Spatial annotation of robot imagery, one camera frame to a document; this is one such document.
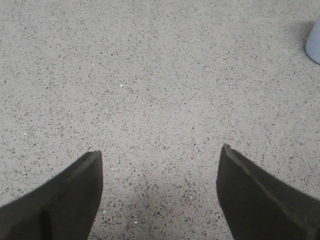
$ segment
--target gray floor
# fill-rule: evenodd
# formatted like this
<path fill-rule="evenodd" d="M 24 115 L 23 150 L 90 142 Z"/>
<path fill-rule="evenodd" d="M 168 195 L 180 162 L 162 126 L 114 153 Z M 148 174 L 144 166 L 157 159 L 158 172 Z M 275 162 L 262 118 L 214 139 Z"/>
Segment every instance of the gray floor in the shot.
<path fill-rule="evenodd" d="M 231 240 L 230 144 L 320 198 L 320 1 L 5 1 L 0 204 L 101 150 L 90 239 Z"/>

